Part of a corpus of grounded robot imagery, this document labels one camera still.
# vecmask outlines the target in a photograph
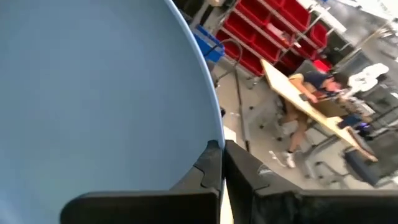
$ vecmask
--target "white sneaker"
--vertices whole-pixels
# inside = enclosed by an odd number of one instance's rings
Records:
[[[294,154],[285,152],[285,157],[286,157],[287,166],[290,167],[290,168],[295,168],[296,167],[296,163],[294,162]]]

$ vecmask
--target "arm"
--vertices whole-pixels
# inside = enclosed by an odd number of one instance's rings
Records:
[[[313,94],[309,92],[304,86],[304,77],[302,74],[294,74],[289,77],[289,81],[296,87],[300,92],[302,92],[305,96],[312,96]]]

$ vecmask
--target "light blue dish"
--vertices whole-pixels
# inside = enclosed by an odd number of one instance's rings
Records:
[[[169,0],[0,1],[0,223],[92,191],[167,190],[224,147],[205,61]]]

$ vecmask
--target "workshop floor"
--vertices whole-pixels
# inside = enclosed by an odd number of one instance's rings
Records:
[[[227,65],[218,65],[214,68],[213,74],[221,75],[224,73],[223,67],[228,67]],[[271,90],[268,89],[265,82],[259,82],[254,89],[249,90],[244,84],[244,79],[240,81],[241,83],[241,95],[243,98],[244,110],[247,110],[250,106],[257,106],[261,102],[265,102],[270,100],[274,95]],[[227,75],[220,81],[220,86],[217,88],[217,95],[219,99],[219,103],[226,110],[226,115],[223,118],[224,125],[233,130],[236,133],[236,141],[237,143],[244,147],[242,140],[242,131],[241,124],[239,118],[239,104],[238,104],[238,95],[236,93],[236,82],[235,78],[232,74]],[[269,111],[273,111],[273,103],[269,103]],[[265,115],[265,118],[271,120],[274,119],[271,115]],[[260,121],[253,122],[250,125],[250,135],[251,135],[251,151],[252,154],[255,155],[259,160],[261,160],[265,165],[269,166],[274,172],[278,173],[282,177],[290,180],[294,184],[300,186],[303,189],[325,189],[321,183],[317,180],[306,179],[299,168],[289,169],[284,167],[283,165],[283,157],[281,156],[281,152],[284,152],[288,145],[289,140],[286,139],[282,142],[278,142],[274,139],[273,133],[275,133],[275,129],[268,127],[264,129],[259,128]],[[291,124],[287,126],[289,131],[294,130],[294,125]],[[325,137],[321,134],[318,134],[314,130],[309,130],[307,133],[312,141],[315,143],[322,141]],[[346,173],[344,168],[343,160],[340,158],[339,154],[342,149],[346,146],[342,142],[338,142],[332,147],[328,148],[321,154],[319,154],[314,161],[325,161],[332,168],[336,169],[341,173]],[[308,148],[308,145],[302,146],[303,150]],[[275,155],[280,159],[279,162],[276,159],[273,159],[270,151],[275,153]],[[349,185],[351,189],[371,189],[368,184],[362,183],[353,179],[352,177],[346,178],[346,183]],[[383,187],[383,189],[393,189],[395,186],[393,184],[387,185]]]

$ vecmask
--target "person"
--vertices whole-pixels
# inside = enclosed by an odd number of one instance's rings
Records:
[[[318,102],[318,98],[321,96],[335,93],[341,89],[341,85],[335,82],[333,75],[321,72],[293,74],[289,77],[289,81],[312,103]],[[286,164],[290,168],[294,168],[294,152],[305,138],[305,132],[308,128],[308,116],[295,108],[289,101],[284,100],[284,104],[286,113],[280,120],[280,124],[297,121],[297,129],[291,137],[287,152],[285,152]]]

